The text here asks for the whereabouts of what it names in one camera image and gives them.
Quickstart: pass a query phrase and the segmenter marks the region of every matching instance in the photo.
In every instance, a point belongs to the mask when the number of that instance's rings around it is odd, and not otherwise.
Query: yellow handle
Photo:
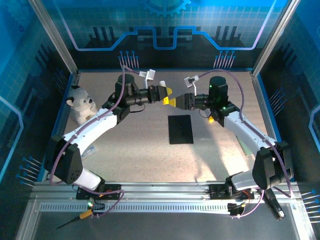
[[[88,211],[85,211],[80,214],[80,219],[85,219],[93,214],[92,209],[89,209]]]

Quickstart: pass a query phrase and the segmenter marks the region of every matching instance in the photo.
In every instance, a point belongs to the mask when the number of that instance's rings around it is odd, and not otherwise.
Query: teddy bear
[[[78,85],[71,86],[65,102],[71,107],[71,114],[79,125],[84,124],[98,112],[96,103],[87,91]]]

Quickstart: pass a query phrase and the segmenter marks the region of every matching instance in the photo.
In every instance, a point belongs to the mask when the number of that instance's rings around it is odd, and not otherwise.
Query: table surface
[[[203,71],[157,71],[152,83],[165,81],[172,88],[172,97],[192,92],[184,78],[200,75]],[[81,73],[79,86],[85,88],[99,108],[115,91],[118,72]],[[234,72],[245,96],[243,112],[260,130],[266,133],[249,72]],[[197,83],[197,93],[207,94],[209,79],[223,76],[227,80],[229,100],[241,105],[238,85],[226,73],[211,73]],[[138,87],[143,78],[134,74]],[[190,115],[194,144],[169,144],[168,116]],[[65,133],[78,126],[70,116]],[[140,113],[129,114],[116,127],[105,132],[92,144],[96,152],[83,160],[88,170],[112,182],[206,182],[224,181],[226,177],[252,169],[254,156],[246,155],[236,136],[217,122],[199,116],[198,111],[188,111],[163,105],[147,104]]]

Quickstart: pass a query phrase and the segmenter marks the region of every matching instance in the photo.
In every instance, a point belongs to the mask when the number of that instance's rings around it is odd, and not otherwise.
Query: metal frame
[[[228,214],[227,203],[232,200],[210,200],[204,190],[209,184],[223,182],[117,182],[125,191],[123,200],[112,210],[118,213],[208,213]],[[290,199],[274,191],[279,203],[289,204],[300,239],[315,240],[305,206],[296,183],[292,183],[295,199]],[[288,191],[286,184],[279,188]],[[106,210],[115,200],[105,200]],[[36,183],[17,234],[17,240],[32,239],[36,232],[40,212],[84,212],[87,200],[76,200],[76,191],[70,185],[50,186],[48,183]]]
[[[71,57],[67,46],[65,45],[63,39],[61,38],[54,22],[52,21],[48,11],[43,5],[42,1],[41,0],[28,0],[28,1],[31,7],[33,8],[35,14],[39,18],[40,22],[42,23],[53,45],[55,46],[58,53],[60,54],[64,64],[66,65],[70,73],[72,75],[75,75],[78,71],[78,68],[73,58]]]
[[[294,14],[299,3],[300,3],[300,0],[291,0],[291,2],[288,4],[286,9],[283,11],[282,17],[281,17],[278,25],[273,30],[273,32],[270,34],[271,38],[268,40],[268,42],[264,46],[262,52],[260,53],[257,61],[255,62],[254,66],[253,66],[253,76],[254,77],[258,76],[261,69],[265,65],[267,59],[269,58],[276,43],[278,42],[279,38],[281,37],[282,33],[284,32],[284,29],[286,28],[289,20],[291,19],[292,15]]]

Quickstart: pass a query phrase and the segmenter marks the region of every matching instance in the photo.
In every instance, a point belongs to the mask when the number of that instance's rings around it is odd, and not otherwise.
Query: black mat
[[[193,144],[190,115],[168,116],[169,143],[170,144]]]

